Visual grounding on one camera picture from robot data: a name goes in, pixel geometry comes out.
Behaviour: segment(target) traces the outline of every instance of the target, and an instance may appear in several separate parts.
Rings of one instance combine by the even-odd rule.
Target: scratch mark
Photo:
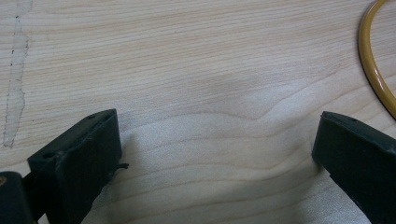
[[[29,36],[22,31],[21,16],[32,9],[33,0],[17,1],[17,16],[15,17],[14,41],[12,46],[11,73],[8,83],[6,128],[4,129],[3,145],[11,147],[20,128],[22,111],[25,106],[22,90],[24,61],[29,49]]]

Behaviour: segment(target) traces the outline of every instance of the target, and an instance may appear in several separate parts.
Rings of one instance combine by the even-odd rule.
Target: light wood tabletop
[[[372,3],[2,0],[0,171],[116,108],[130,168],[83,223],[369,223],[310,153],[324,110],[396,137],[357,49]],[[393,90],[395,11],[372,28]]]

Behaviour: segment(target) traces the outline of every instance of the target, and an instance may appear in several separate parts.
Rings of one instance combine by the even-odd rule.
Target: yellow cable
[[[370,29],[375,13],[381,8],[387,0],[377,0],[367,10],[361,20],[359,29],[359,55],[364,72],[369,79],[377,97],[382,102],[388,112],[396,119],[396,98],[385,83],[376,66],[370,43]]]

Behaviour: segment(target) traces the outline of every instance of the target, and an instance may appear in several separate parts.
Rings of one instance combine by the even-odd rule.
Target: metal screw head
[[[6,184],[7,179],[4,176],[0,176],[0,187],[4,184]]]

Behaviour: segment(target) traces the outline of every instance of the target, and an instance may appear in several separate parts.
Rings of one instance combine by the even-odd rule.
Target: yellow ring
[[[387,2],[387,0],[376,1],[361,19],[361,28],[359,29],[359,55],[361,56],[361,64],[364,72],[376,96],[393,118],[396,119],[396,98],[393,96],[384,78],[382,78],[379,73],[370,43],[370,29],[374,15],[385,2]]]

